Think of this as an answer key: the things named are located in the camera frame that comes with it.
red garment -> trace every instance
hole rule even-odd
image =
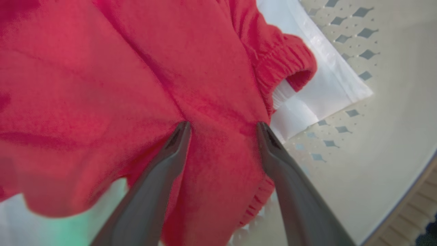
[[[222,246],[258,213],[274,186],[255,125],[282,79],[298,91],[314,75],[301,39],[255,0],[14,2],[0,7],[0,200],[85,211],[113,181],[132,185],[147,165],[135,160],[188,120],[164,242]]]

ribbed beige edge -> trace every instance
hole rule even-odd
[[[414,246],[437,213],[437,155],[363,246]]]

beige plastic surface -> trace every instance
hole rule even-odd
[[[437,149],[437,1],[302,0],[375,95],[309,127],[285,147],[361,245],[394,212]],[[436,173],[372,245],[413,245],[437,211]],[[270,209],[278,210],[276,199]],[[280,219],[243,228],[229,246],[285,246]]]

red cuff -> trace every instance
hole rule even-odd
[[[284,43],[263,57],[255,67],[255,76],[269,116],[273,114],[272,93],[283,79],[295,91],[300,91],[316,70],[316,59],[304,42],[299,37],[284,34]]]

dark object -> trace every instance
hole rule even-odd
[[[275,181],[289,246],[355,246],[268,125],[257,124],[266,173]],[[173,180],[185,163],[190,124],[182,122],[129,190],[92,246],[157,246]]]
[[[289,246],[354,246],[334,214],[264,122],[257,124],[265,172],[274,180]]]

